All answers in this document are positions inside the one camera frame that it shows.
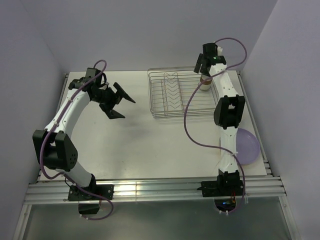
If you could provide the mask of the white cup with wood patches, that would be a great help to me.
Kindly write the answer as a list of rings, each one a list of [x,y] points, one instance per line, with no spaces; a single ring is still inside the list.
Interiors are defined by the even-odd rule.
[[[208,91],[211,88],[212,79],[207,75],[201,74],[198,85],[201,91]]]

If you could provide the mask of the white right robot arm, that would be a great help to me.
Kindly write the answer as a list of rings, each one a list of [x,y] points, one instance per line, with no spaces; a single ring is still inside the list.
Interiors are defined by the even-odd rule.
[[[203,181],[199,190],[203,197],[235,197],[244,192],[237,159],[237,133],[242,120],[245,97],[235,89],[226,71],[226,60],[215,53],[201,53],[194,67],[200,73],[200,89],[208,90],[215,87],[217,104],[213,120],[220,133],[220,162],[218,175],[214,181]]]

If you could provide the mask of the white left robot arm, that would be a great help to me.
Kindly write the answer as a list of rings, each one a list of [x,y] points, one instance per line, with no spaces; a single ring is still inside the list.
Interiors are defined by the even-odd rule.
[[[53,120],[43,130],[36,130],[32,135],[42,174],[49,180],[63,175],[79,189],[79,194],[86,200],[97,197],[96,178],[78,162],[79,153],[71,135],[90,102],[98,103],[110,120],[123,119],[124,115],[114,110],[123,99],[134,101],[117,82],[109,87],[107,82],[101,82],[101,77],[74,79]]]

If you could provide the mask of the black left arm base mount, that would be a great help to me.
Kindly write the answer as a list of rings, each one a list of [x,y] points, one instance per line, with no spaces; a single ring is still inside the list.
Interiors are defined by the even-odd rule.
[[[77,186],[72,185],[69,188],[69,193],[67,200],[70,202],[78,201],[97,201],[103,199],[112,200],[114,194],[114,185],[113,184],[98,184],[92,189],[82,188],[80,190]]]

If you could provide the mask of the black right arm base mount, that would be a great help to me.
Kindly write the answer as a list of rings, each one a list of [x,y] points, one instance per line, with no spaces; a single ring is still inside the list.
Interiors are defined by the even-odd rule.
[[[201,191],[203,197],[231,197],[242,196],[244,184],[242,180],[214,180],[202,181],[197,191]]]

